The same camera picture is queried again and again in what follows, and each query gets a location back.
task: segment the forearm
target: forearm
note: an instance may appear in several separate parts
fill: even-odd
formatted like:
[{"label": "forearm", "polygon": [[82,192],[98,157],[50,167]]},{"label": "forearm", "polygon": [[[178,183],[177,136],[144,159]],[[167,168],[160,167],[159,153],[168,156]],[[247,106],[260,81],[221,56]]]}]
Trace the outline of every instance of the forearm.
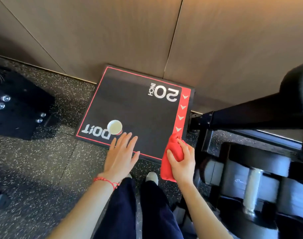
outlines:
[{"label": "forearm", "polygon": [[232,239],[192,183],[181,185],[180,189],[199,239]]},{"label": "forearm", "polygon": [[48,239],[90,239],[112,192],[113,187],[110,183],[95,181]]}]

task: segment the person's left arm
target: person's left arm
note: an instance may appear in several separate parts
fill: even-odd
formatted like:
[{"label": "person's left arm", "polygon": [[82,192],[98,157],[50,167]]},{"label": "person's left arm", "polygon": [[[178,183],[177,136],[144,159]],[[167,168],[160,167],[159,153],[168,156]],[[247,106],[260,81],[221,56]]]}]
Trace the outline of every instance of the person's left arm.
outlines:
[{"label": "person's left arm", "polygon": [[[123,133],[117,143],[116,138],[113,139],[107,153],[104,172],[98,176],[119,183],[129,174],[139,156],[139,152],[137,152],[132,158],[138,137],[135,136],[129,141],[131,136],[131,132],[129,134]],[[90,239],[112,192],[113,186],[109,182],[95,181],[47,239]]]}]

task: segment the number 20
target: number 20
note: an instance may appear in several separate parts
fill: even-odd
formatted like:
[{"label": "number 20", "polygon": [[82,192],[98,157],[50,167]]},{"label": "number 20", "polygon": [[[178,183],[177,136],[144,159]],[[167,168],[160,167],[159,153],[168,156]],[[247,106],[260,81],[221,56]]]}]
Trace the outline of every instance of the number 20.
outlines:
[{"label": "number 20", "polygon": [[[163,90],[163,93],[161,95],[158,95],[158,93],[157,93],[157,91],[159,89]],[[157,98],[164,98],[166,96],[167,100],[172,101],[172,102],[177,101],[177,98],[171,98],[171,97],[178,96],[179,90],[175,90],[175,89],[171,89],[171,88],[168,88],[168,90],[173,91],[174,93],[168,93],[166,96],[166,92],[167,92],[166,87],[162,86],[162,85],[158,85],[155,87],[154,95]]]}]

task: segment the floor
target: floor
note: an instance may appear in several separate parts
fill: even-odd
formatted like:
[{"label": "floor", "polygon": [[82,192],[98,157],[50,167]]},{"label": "floor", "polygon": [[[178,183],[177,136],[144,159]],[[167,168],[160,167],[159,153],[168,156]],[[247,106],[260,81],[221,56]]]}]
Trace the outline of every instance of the floor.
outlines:
[{"label": "floor", "polygon": [[[0,58],[0,65],[23,74],[56,97],[53,112],[61,124],[53,138],[25,141],[0,136],[0,189],[11,198],[6,210],[0,210],[0,238],[45,238],[73,208],[92,178],[102,172],[107,150],[74,138],[94,84]],[[195,145],[197,136],[187,142]],[[221,143],[234,141],[290,157],[295,154],[224,131],[214,133],[209,152],[218,155]],[[140,159],[132,170],[137,187],[149,171],[159,175],[160,165]],[[176,183],[160,179],[159,186],[171,204],[181,198]],[[209,186],[201,192],[208,195]],[[137,192],[137,238],[141,238],[142,215]]]}]

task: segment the person's right arm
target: person's right arm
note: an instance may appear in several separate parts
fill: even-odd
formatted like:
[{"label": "person's right arm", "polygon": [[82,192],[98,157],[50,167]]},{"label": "person's right arm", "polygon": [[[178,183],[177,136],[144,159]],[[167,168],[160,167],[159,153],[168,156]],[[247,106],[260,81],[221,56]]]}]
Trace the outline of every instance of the person's right arm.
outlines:
[{"label": "person's right arm", "polygon": [[195,170],[195,150],[178,139],[184,160],[177,162],[173,153],[167,150],[167,157],[172,167],[173,177],[185,198],[189,214],[199,239],[232,239],[224,225],[213,214],[193,184]]}]

